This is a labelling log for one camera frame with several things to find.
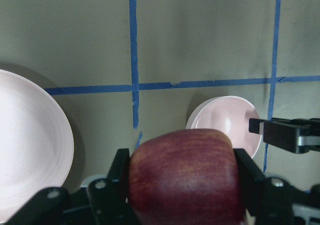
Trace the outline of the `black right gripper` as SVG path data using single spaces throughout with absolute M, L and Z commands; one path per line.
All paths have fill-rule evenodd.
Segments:
M 320 151 L 320 119 L 290 119 L 273 117 L 271 120 L 250 118 L 248 131 L 263 135 L 263 141 L 282 150 L 304 154 Z

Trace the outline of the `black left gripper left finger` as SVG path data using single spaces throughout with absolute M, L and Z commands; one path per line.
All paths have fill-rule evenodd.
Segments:
M 129 195 L 130 151 L 128 148 L 117 150 L 107 174 L 122 201 L 126 202 Z

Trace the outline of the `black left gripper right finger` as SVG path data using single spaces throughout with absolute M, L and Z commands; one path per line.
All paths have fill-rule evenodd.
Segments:
M 251 216 L 256 217 L 259 213 L 266 177 L 243 148 L 235 148 L 234 155 L 243 205 Z

